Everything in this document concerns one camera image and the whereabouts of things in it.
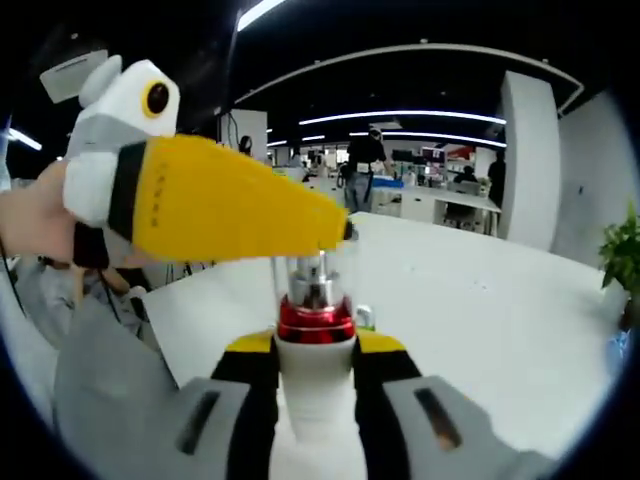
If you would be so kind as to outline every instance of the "bird eye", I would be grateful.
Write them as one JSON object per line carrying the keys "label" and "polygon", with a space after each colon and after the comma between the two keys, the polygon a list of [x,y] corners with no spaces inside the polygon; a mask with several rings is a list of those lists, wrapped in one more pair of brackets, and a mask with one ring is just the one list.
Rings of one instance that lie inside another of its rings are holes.
{"label": "bird eye", "polygon": [[144,89],[142,111],[149,118],[156,118],[169,104],[169,87],[162,82],[151,82]]}

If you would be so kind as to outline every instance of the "red bottle part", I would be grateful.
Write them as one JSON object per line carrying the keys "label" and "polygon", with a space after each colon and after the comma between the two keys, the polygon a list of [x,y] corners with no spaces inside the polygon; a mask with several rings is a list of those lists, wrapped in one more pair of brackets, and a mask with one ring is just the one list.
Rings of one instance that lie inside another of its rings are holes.
{"label": "red bottle part", "polygon": [[347,297],[335,308],[317,311],[292,305],[286,295],[280,302],[278,336],[286,342],[308,345],[339,343],[353,338],[355,334]]}

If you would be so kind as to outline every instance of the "potted plant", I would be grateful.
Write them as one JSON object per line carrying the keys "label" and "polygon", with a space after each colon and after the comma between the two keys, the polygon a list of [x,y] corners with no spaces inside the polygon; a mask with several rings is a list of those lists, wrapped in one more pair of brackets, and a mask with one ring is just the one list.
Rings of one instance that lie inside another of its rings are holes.
{"label": "potted plant", "polygon": [[628,351],[629,330],[640,325],[640,221],[632,203],[624,223],[605,228],[604,239],[599,251],[605,272],[602,287],[616,279],[628,294],[618,322],[620,331],[608,346],[609,364],[615,370]]}

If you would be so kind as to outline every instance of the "green leaves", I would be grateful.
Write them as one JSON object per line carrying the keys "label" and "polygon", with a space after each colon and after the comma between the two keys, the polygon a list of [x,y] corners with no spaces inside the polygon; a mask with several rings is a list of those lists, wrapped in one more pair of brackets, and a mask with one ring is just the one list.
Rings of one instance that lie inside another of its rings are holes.
{"label": "green leaves", "polygon": [[599,250],[605,269],[602,286],[615,278],[625,290],[640,293],[640,223],[632,202],[623,224],[604,229],[604,240]]}

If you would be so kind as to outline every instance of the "office desk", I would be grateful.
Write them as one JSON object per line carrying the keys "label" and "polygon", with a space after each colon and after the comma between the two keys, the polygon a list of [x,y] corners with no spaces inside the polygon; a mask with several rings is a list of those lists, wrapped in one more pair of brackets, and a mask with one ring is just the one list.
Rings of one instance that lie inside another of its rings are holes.
{"label": "office desk", "polygon": [[458,205],[466,205],[479,210],[485,210],[488,216],[483,226],[483,233],[494,237],[497,236],[498,213],[500,213],[501,210],[486,197],[467,195],[432,187],[376,187],[375,191],[401,195],[400,217],[407,220],[417,220],[435,223],[437,225],[441,224],[447,203],[456,203]]}
{"label": "office desk", "polygon": [[[607,392],[602,272],[469,232],[359,213],[359,302],[490,415],[510,445],[558,458]],[[178,385],[236,337],[275,323],[267,259],[221,264],[144,297]]]}

